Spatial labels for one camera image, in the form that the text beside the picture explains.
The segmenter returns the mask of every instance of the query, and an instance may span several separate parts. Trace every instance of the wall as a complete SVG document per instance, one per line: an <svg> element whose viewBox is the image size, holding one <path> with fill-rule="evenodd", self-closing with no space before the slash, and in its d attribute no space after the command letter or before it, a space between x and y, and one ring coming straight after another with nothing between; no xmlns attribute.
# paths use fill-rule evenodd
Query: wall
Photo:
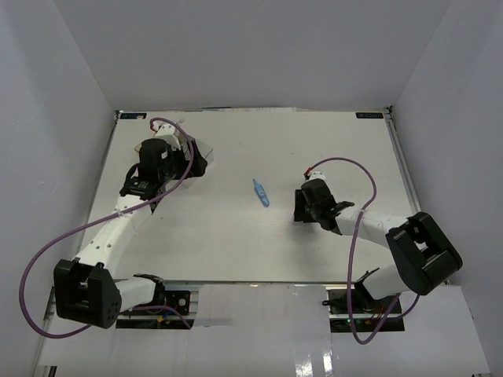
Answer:
<svg viewBox="0 0 503 377"><path fill-rule="evenodd" d="M396 104L421 206L464 259L455 276L494 375L503 375L503 5L456 0Z"/></svg>
<svg viewBox="0 0 503 377"><path fill-rule="evenodd" d="M1 1L0 51L0 375L25 376L40 338L20 312L20 277L45 242L84 222L113 112L52 1ZM28 280L39 324L53 266L74 244L48 251Z"/></svg>
<svg viewBox="0 0 503 377"><path fill-rule="evenodd" d="M396 102L450 0L55 2L114 109L347 110Z"/></svg>

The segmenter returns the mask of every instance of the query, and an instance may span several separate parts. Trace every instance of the white table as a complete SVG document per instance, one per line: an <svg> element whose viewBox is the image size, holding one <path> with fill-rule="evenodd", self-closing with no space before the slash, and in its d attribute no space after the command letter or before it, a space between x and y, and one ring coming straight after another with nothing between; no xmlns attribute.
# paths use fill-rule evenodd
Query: white table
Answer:
<svg viewBox="0 0 503 377"><path fill-rule="evenodd" d="M373 210L412 214L385 119L357 119L354 112L293 109L227 112L149 112L147 119L118 121L90 215L113 208L134 147L152 136L154 116L185 119L183 128L214 149L204 177L158 206L133 239L117 278L149 273L168 280L344 281L349 237L294 223L294 191L303 172L320 159L345 156L376 179ZM336 200L362 205L372 193L368 178L348 163L321 167ZM264 208L252 184L265 188ZM89 229L85 245L97 232ZM361 241L354 276L392 263L390 252Z"/></svg>

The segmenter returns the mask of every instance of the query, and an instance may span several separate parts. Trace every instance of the robotic arm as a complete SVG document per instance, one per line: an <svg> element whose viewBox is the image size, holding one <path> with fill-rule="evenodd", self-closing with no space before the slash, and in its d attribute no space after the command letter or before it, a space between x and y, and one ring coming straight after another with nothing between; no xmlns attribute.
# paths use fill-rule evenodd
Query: robotic arm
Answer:
<svg viewBox="0 0 503 377"><path fill-rule="evenodd" d="M350 202L337 203L321 172L312 171L306 179L296 190L294 221L318 222L324 230L352 236L360 210ZM463 266L454 246L424 212L403 217L366 211L358 236L387 247L395 260L354 284L358 296L367 301L404 291L427 295Z"/></svg>
<svg viewBox="0 0 503 377"><path fill-rule="evenodd" d="M113 210L119 216L107 221L73 260L61 259L54 269L59 317L109 328L125 310L164 303L164 285L159 277L139 274L115 282L113 276L127 245L160 200L132 212L128 208L155 199L166 192L170 181L182 176L189 164L183 151L188 143L194 151L188 178L201 177L207 161L196 142L182 140L172 125L159 126L153 138L141 143L140 162L127 173Z"/></svg>

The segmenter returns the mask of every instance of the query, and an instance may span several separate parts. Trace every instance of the blue object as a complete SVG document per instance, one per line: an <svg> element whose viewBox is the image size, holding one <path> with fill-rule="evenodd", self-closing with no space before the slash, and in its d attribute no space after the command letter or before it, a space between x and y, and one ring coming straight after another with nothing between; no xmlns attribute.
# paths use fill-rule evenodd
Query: blue object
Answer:
<svg viewBox="0 0 503 377"><path fill-rule="evenodd" d="M255 186L255 192L257 193L257 196L259 197L263 206L268 207L270 203L269 198L267 198L266 190L264 190L262 185L259 184L256 179L253 180L253 185Z"/></svg>

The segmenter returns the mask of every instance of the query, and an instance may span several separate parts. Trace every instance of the gray wall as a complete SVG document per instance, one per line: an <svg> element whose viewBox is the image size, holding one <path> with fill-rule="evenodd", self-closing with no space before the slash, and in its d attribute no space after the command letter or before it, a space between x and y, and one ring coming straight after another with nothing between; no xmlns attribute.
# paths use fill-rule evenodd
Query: gray wall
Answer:
<svg viewBox="0 0 503 377"><path fill-rule="evenodd" d="M456 0L396 104L421 206L464 259L453 279L503 375L503 5Z"/></svg>
<svg viewBox="0 0 503 377"><path fill-rule="evenodd" d="M45 242L80 225L113 112L51 0L0 2L0 375L29 375L39 337L17 301L21 273ZM41 324L52 268L75 240L40 259L27 301Z"/></svg>
<svg viewBox="0 0 503 377"><path fill-rule="evenodd" d="M114 109L382 108L450 0L55 0Z"/></svg>

